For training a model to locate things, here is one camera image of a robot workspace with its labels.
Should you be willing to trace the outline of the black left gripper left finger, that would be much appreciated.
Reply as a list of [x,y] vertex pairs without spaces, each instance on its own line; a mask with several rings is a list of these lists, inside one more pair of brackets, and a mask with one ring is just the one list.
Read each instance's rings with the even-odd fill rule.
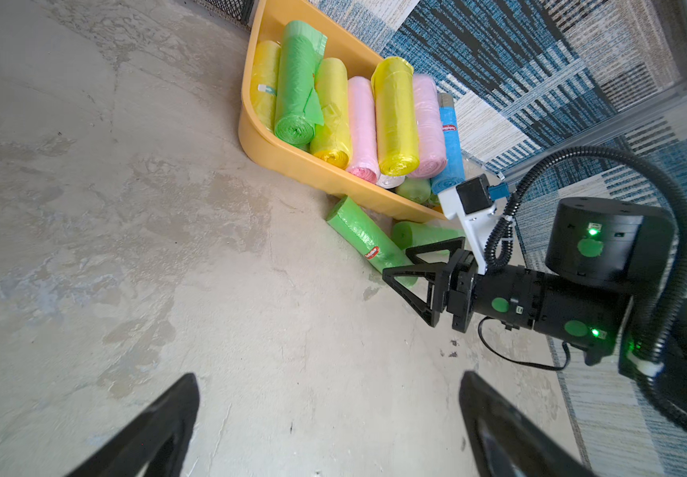
[[200,408],[196,375],[186,373],[71,476],[179,476]]

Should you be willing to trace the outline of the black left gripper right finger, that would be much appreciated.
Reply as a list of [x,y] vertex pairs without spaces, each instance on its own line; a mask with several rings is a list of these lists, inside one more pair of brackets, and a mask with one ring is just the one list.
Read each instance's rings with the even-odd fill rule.
[[480,375],[466,371],[459,405],[481,476],[591,476]]

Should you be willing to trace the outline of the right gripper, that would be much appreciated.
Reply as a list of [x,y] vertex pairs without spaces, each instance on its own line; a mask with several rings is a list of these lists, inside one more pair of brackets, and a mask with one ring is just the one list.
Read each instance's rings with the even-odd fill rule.
[[475,313],[508,328],[534,329],[544,304],[545,274],[523,266],[481,274],[465,244],[459,237],[411,246],[404,252],[414,266],[385,268],[382,279],[430,327],[446,310],[453,316],[452,329],[461,333]]

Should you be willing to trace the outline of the green roll with red label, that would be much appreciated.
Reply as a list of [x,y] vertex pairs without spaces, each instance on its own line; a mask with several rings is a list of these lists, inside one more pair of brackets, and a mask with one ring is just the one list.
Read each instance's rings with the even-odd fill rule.
[[391,240],[394,242],[395,246],[403,252],[403,256],[397,254],[391,260],[390,265],[409,266],[409,264],[413,264],[406,255],[406,250],[408,248],[463,238],[465,238],[464,233],[455,229],[446,229],[406,221],[396,223],[391,229]]

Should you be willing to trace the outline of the short green roll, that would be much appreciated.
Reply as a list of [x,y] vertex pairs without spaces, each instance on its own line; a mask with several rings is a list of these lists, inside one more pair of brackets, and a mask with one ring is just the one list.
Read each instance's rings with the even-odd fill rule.
[[327,214],[327,224],[346,240],[379,274],[413,262],[380,226],[348,196]]

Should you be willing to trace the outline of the light green roll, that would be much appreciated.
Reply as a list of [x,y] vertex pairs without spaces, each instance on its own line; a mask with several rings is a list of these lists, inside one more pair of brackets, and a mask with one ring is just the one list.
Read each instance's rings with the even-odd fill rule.
[[405,178],[395,188],[395,193],[404,199],[423,205],[432,195],[431,183],[429,179]]

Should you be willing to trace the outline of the blue trash bag roll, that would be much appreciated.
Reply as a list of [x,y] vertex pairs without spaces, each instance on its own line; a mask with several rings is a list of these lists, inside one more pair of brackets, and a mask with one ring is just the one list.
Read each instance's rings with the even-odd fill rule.
[[447,163],[442,172],[431,179],[432,193],[435,195],[466,181],[458,121],[452,95],[439,93],[439,105]]

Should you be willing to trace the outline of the white roll with blue band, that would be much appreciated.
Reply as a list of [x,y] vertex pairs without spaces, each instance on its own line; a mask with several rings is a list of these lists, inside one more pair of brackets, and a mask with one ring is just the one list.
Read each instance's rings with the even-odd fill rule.
[[375,185],[386,190],[391,190],[402,185],[404,181],[404,176],[388,176],[386,174],[381,174]]

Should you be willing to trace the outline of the pink roll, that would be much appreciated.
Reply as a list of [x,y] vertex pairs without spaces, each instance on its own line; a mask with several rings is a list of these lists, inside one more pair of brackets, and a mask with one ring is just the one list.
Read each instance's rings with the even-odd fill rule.
[[431,179],[447,165],[447,153],[438,91],[434,79],[418,74],[413,77],[413,95],[418,131],[418,168],[408,175],[413,179]]
[[375,100],[371,81],[352,77],[349,91],[349,131],[351,131],[351,159],[347,172],[365,182],[375,184],[380,178],[377,159]]

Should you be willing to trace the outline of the yellow trash bag roll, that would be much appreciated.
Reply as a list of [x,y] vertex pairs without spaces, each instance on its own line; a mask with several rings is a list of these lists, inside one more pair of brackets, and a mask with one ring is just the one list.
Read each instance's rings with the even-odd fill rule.
[[270,131],[274,129],[280,56],[279,43],[259,42],[251,71],[249,90],[251,105],[260,122]]

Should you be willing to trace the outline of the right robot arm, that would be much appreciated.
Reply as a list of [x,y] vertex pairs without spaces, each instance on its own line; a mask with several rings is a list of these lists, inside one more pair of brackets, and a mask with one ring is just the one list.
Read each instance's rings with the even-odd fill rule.
[[[516,215],[547,170],[577,158],[613,161],[651,183],[652,207],[569,197],[556,208],[544,270],[515,266]],[[518,182],[500,216],[483,179],[462,183],[445,211],[464,236],[413,246],[407,266],[382,277],[430,326],[443,313],[466,332],[474,315],[532,330],[578,349],[588,366],[619,357],[661,415],[687,431],[687,196],[656,165],[623,150],[586,146],[548,155]]]

